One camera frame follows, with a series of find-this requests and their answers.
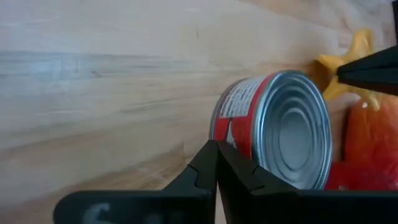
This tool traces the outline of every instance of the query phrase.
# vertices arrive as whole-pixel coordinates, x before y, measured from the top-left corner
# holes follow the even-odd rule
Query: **wooden table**
[[[362,27],[395,44],[382,0],[0,2],[0,222],[51,223],[73,190],[164,187],[229,84],[287,68],[327,79],[313,60]]]

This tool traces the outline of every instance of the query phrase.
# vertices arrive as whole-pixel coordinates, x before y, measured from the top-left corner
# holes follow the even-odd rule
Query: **can label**
[[[275,74],[242,80],[225,94],[216,112],[213,139],[225,140],[251,158],[254,110],[263,89]]]

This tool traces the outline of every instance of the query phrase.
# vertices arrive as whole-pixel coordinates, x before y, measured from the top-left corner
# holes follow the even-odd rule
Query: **yellow star-shaped toy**
[[[373,108],[374,110],[378,110],[380,108],[380,97],[381,97],[380,93],[338,83],[338,78],[336,76],[336,70],[339,66],[366,57],[372,53],[373,53],[372,31],[368,29],[361,29],[354,34],[351,47],[349,48],[348,52],[345,53],[343,56],[331,56],[331,55],[319,56],[318,61],[322,65],[326,66],[333,73],[333,78],[331,79],[330,84],[323,92],[324,99],[331,100],[336,96],[346,92],[356,93],[371,108]]]

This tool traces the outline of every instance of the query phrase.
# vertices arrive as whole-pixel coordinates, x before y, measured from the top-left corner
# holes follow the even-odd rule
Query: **black object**
[[[398,95],[398,47],[342,65],[337,75],[340,83]]]
[[[396,221],[398,192],[298,190],[224,141],[208,141],[163,190],[67,195],[56,224],[214,223],[218,181],[227,223]]]

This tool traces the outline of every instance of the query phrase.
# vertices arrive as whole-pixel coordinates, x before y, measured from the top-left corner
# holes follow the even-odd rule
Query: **can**
[[[229,86],[213,112],[210,139],[228,141],[298,189],[325,187],[332,154],[328,110],[318,88],[300,71]]]

